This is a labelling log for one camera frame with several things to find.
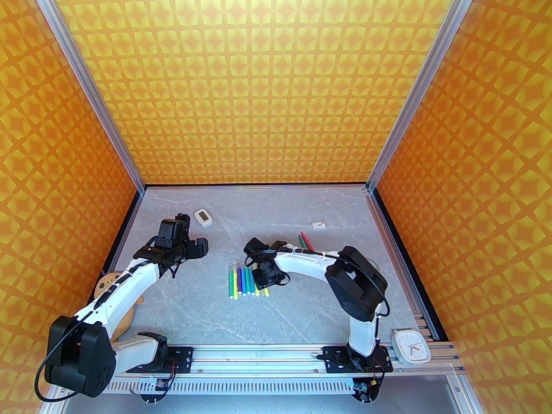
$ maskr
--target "black cable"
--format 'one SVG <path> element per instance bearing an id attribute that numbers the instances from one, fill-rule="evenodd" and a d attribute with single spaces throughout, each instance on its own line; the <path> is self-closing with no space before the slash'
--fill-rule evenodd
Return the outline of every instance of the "black cable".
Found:
<path id="1" fill-rule="evenodd" d="M 350 266 L 353 267 L 353 270 L 355 271 L 360 271 L 364 276 L 365 278 L 367 278 L 371 284 L 374 286 L 374 288 L 376 288 L 377 292 L 379 293 L 379 295 L 381 296 L 381 298 L 383 299 L 383 302 L 385 302 L 385 306 L 387 307 L 387 311 L 385 313 L 377 313 L 376 314 L 376 317 L 378 316 L 381 316 L 381 317 L 387 317 L 391 314 L 391 308 L 389 306 L 389 302 L 387 302 L 387 299 L 385 298 L 385 295 L 384 293 L 381 291 L 381 289 L 377 286 L 376 282 L 374 282 L 374 280 L 370 277 L 369 274 L 367 274 L 367 272 L 365 272 L 363 269 L 361 269 L 357 264 L 355 264 L 354 262 L 349 262 L 348 260 L 345 260 L 343 258 L 340 258 L 339 256 L 333 256 L 332 254 L 322 254 L 322 253 L 319 253 L 319 252 L 315 252 L 314 250 L 305 250 L 304 248 L 301 249 L 300 251 L 301 253 L 304 253 L 304 254 L 317 254 L 319 256 L 323 256 L 323 257 L 327 257 L 327 258 L 332 258 L 332 259 L 335 259 L 335 260 L 340 260 L 342 262 L 345 262 L 345 264 L 349 264 Z"/>
<path id="2" fill-rule="evenodd" d="M 77 392 L 74 392 L 73 394 L 69 394 L 67 396 L 64 396 L 64 397 L 61 397 L 61 398 L 46 398 L 44 397 L 42 394 L 40 394 L 40 390 L 38 388 L 38 381 L 40 380 L 40 372 L 43 370 L 44 366 L 46 365 L 46 362 L 48 361 L 48 359 L 52 356 L 53 352 L 56 351 L 59 346 L 61 345 L 61 343 L 63 343 L 63 341 L 65 339 L 67 339 L 67 337 L 73 333 L 73 331 L 75 331 L 75 329 L 81 325 L 81 323 L 83 323 L 85 321 L 85 319 L 90 316 L 91 314 L 93 313 L 93 311 L 89 312 L 85 317 L 83 317 L 81 320 L 79 320 L 75 325 L 73 325 L 72 328 L 69 329 L 69 331 L 67 331 L 67 333 L 65 333 L 63 335 L 63 337 L 60 339 L 60 341 L 58 343 L 56 343 L 55 347 L 53 347 L 49 353 L 46 355 L 46 357 L 44 358 L 44 360 L 42 361 L 42 363 L 40 364 L 40 366 L 38 367 L 38 371 L 36 371 L 36 377 L 35 377 L 35 394 L 36 394 L 36 397 L 38 397 L 42 402 L 61 402 L 62 400 L 67 400 L 68 398 L 71 398 L 75 395 L 77 395 L 78 393 Z"/>
<path id="3" fill-rule="evenodd" d="M 378 330 L 379 330 L 379 317 L 376 317 L 376 329 L 374 330 L 374 338 L 379 341 L 378 339 Z"/>
<path id="4" fill-rule="evenodd" d="M 284 286 L 284 285 L 287 285 L 287 284 L 289 284 L 289 283 L 291 282 L 292 279 L 289 277 L 289 274 L 287 274 L 286 272 L 282 272 L 282 273 L 284 274 L 284 276 L 285 276 L 286 278 L 288 278 L 288 281 L 287 281 L 285 284 L 280 284 L 280 282 L 278 282 L 278 284 L 276 284 L 276 285 Z"/>
<path id="5" fill-rule="evenodd" d="M 162 380 L 162 381 L 166 382 L 166 384 L 167 384 L 163 394 L 141 394 L 140 392 L 134 392 L 134 390 L 132 390 L 132 388 L 130 389 L 130 392 L 132 394 L 136 394 L 136 395 L 140 396 L 142 401 L 146 402 L 146 405 L 149 403 L 149 399 L 153 398 L 155 406 L 157 406 L 157 403 L 160 402 L 164 398 L 164 396 L 166 396 L 167 393 L 171 390 L 172 384 L 174 383 L 174 379 L 176 378 L 176 374 L 177 374 L 176 373 L 176 362 L 173 359 L 167 359 L 167 363 L 166 363 L 165 367 L 168 364 L 172 365 L 169 377 L 167 379 L 158 379 L 158 381 Z"/>
<path id="6" fill-rule="evenodd" d="M 179 260 L 177 263 L 173 264 L 173 267 L 175 267 L 174 270 L 171 267 L 167 267 L 167 269 L 171 272 L 173 279 L 176 278 L 176 272 L 178 271 L 178 267 L 186 261 L 187 259 Z"/>

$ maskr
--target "clock face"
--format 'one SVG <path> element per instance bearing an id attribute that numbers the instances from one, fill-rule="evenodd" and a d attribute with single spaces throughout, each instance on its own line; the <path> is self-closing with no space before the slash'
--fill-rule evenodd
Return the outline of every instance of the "clock face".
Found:
<path id="1" fill-rule="evenodd" d="M 428 358 L 426 341 L 420 333 L 398 332 L 395 341 L 408 361 L 425 361 Z"/>

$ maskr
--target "red marker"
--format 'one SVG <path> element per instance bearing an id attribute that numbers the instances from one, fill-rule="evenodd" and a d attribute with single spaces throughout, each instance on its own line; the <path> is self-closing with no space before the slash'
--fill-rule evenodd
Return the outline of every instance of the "red marker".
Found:
<path id="1" fill-rule="evenodd" d="M 301 237 L 303 238 L 303 241 L 305 241 L 305 244 L 307 244 L 307 247 L 309 247 L 309 250 L 314 250 L 312 248 L 312 244 L 310 243 L 310 241 L 305 236 L 305 233 L 301 232 Z"/>

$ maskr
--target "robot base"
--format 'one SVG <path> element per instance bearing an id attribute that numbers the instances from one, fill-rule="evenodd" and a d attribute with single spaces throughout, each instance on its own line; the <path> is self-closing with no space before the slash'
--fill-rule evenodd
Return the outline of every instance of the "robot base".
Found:
<path id="1" fill-rule="evenodd" d="M 390 373 L 393 371 L 387 348 L 377 345 L 368 357 L 360 355 L 347 344 L 346 347 L 323 347 L 316 358 L 324 361 L 326 373 Z"/>
<path id="2" fill-rule="evenodd" d="M 139 365 L 126 371 L 128 374 L 170 374 L 171 365 L 169 360 L 174 361 L 178 374 L 190 374 L 191 361 L 193 360 L 192 347 L 168 347 L 167 358 L 164 361 L 164 367 L 161 370 L 157 369 L 154 363 Z"/>

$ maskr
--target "orange patterned wall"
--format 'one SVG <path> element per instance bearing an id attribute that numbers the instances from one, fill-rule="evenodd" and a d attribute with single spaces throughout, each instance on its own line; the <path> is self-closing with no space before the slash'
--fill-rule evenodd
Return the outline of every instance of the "orange patterned wall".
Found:
<path id="1" fill-rule="evenodd" d="M 57 0 L 146 183 L 366 181 L 451 0 Z"/>
<path id="2" fill-rule="evenodd" d="M 378 189 L 490 413 L 552 412 L 552 0 L 475 0 Z"/>
<path id="3" fill-rule="evenodd" d="M 86 303 L 135 188 L 35 0 L 0 0 L 0 39 L 0 411 L 30 413 L 50 323 Z"/>

